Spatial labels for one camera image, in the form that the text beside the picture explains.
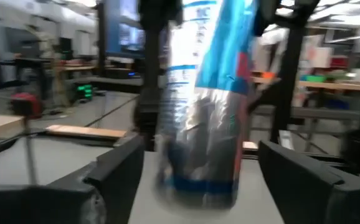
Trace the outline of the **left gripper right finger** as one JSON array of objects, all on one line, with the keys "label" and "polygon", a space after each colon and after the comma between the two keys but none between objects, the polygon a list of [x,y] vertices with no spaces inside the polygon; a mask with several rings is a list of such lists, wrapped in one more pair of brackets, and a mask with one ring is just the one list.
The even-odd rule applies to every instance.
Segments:
[{"label": "left gripper right finger", "polygon": [[360,224],[360,177],[270,141],[258,163],[285,223]]}]

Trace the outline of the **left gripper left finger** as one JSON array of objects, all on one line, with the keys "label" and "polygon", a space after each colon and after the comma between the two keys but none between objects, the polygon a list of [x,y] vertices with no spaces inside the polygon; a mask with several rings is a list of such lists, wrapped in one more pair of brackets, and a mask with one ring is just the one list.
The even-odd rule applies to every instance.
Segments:
[{"label": "left gripper left finger", "polygon": [[0,151],[0,223],[127,223],[143,159],[139,136],[20,138]]}]

